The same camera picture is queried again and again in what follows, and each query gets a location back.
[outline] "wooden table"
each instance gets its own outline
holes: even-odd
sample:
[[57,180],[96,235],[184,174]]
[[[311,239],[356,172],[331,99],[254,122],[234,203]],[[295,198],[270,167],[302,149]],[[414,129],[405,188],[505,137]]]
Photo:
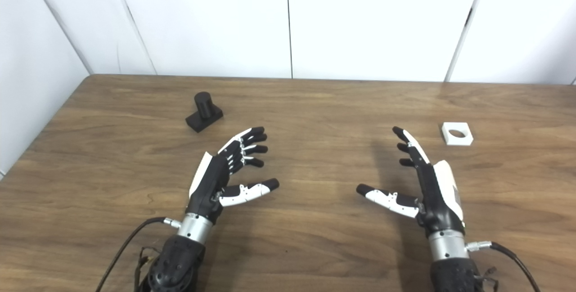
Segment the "wooden table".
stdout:
[[[225,114],[200,134],[184,122],[198,91]],[[447,146],[444,121],[468,122],[473,144]],[[93,290],[142,220],[181,219],[204,151],[251,126],[266,128],[266,166],[230,185],[280,188],[224,211],[200,291],[431,291],[423,230],[355,192],[420,195],[392,126],[452,165],[468,241],[513,249],[543,291],[574,291],[576,86],[112,75],[86,79],[0,182],[0,290]],[[104,290],[131,291],[140,247],[173,232],[144,229]],[[506,257],[473,257],[502,292],[531,290]]]

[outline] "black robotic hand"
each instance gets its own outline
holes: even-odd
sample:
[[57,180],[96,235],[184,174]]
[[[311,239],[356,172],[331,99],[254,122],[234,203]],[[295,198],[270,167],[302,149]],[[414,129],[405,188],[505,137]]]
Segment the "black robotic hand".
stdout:
[[401,158],[402,166],[414,167],[422,191],[422,201],[400,193],[379,190],[360,184],[356,191],[391,211],[415,218],[424,227],[432,251],[430,278],[435,291],[482,292],[477,266],[470,259],[464,241],[464,223],[459,195],[450,165],[435,165],[414,137],[395,126],[393,132],[403,143],[397,144],[409,158]]
[[264,128],[250,128],[233,136],[218,154],[204,157],[189,190],[190,201],[184,220],[175,222],[178,233],[166,241],[162,253],[140,284],[142,292],[194,292],[198,268],[204,258],[204,244],[224,207],[259,198],[278,188],[277,179],[247,185],[228,186],[230,176],[244,165],[263,167],[264,162],[249,155],[266,153],[268,147],[254,144],[267,136]]

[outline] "cable connector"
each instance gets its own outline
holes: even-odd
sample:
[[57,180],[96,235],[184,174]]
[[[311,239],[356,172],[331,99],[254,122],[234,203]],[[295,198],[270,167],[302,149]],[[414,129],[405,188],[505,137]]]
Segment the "cable connector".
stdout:
[[182,225],[182,223],[178,220],[174,220],[174,219],[170,219],[170,218],[166,218],[164,219],[164,223],[167,225],[170,225],[171,227],[174,227],[176,229],[179,229],[180,226]]
[[471,252],[477,252],[481,249],[488,249],[491,246],[492,246],[491,241],[475,241],[473,243],[467,243],[466,249],[471,253]]

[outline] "hole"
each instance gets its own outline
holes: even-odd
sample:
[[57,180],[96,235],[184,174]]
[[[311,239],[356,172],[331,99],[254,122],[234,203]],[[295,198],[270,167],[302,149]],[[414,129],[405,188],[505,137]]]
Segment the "hole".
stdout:
[[464,138],[466,136],[465,134],[459,132],[458,130],[448,130],[448,132],[450,132],[450,134],[456,138]]

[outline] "black cable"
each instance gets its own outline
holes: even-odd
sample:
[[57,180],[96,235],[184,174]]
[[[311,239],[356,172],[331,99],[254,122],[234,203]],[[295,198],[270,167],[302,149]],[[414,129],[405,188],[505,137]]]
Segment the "black cable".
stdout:
[[524,265],[524,263],[522,263],[522,261],[518,258],[518,256],[513,251],[500,245],[499,243],[495,243],[494,241],[492,241],[490,248],[494,249],[495,251],[499,251],[500,253],[503,253],[504,255],[513,259],[516,262],[516,264],[518,266],[520,266],[520,268],[522,269],[522,272],[524,272],[524,274],[526,275],[526,277],[530,281],[530,284],[534,288],[534,291],[540,292],[540,288],[538,287],[538,284],[536,284],[534,277],[532,276],[532,274],[530,274],[530,271],[528,271],[526,265]]
[[146,263],[154,259],[154,257],[149,256],[142,257],[142,254],[146,249],[152,249],[158,254],[162,253],[161,251],[159,251],[154,247],[142,247],[142,249],[140,249],[140,254],[138,255],[138,263],[136,264],[136,269],[134,270],[134,292],[138,292],[138,290],[140,289],[140,270],[144,265],[146,265]]
[[150,219],[142,222],[141,225],[139,225],[136,229],[134,229],[134,231],[132,231],[132,233],[128,236],[126,241],[124,241],[124,243],[122,244],[122,246],[118,250],[118,253],[116,253],[114,258],[112,259],[112,262],[110,263],[110,265],[108,266],[108,268],[104,272],[104,275],[102,276],[102,279],[100,280],[100,283],[98,284],[98,288],[96,288],[95,292],[100,292],[100,290],[102,289],[102,286],[104,285],[104,282],[106,282],[106,279],[110,275],[110,272],[112,271],[114,265],[116,265],[116,262],[120,258],[120,255],[122,255],[122,252],[124,251],[124,249],[126,249],[126,246],[128,246],[128,244],[130,243],[132,238],[134,238],[134,236],[138,233],[138,231],[142,230],[142,228],[148,226],[149,224],[154,224],[154,222],[164,222],[165,219],[166,219],[165,216],[161,216],[158,218],[150,218]]

